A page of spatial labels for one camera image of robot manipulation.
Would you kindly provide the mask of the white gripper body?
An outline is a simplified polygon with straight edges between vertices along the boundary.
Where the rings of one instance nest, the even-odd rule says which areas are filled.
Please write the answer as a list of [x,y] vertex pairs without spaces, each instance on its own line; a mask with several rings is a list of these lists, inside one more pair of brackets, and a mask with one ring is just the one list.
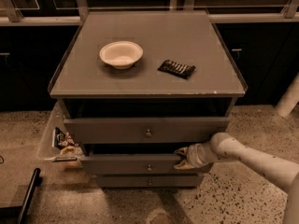
[[194,144],[188,147],[186,159],[192,168],[201,168],[214,161],[215,153],[208,142]]

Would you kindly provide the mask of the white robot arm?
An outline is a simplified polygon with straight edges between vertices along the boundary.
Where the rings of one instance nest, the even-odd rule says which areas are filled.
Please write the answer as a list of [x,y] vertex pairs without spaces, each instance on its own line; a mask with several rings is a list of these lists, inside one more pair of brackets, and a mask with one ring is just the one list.
[[177,170],[202,168],[212,162],[240,161],[288,194],[283,224],[299,224],[299,164],[247,147],[228,133],[215,133],[205,143],[181,147]]

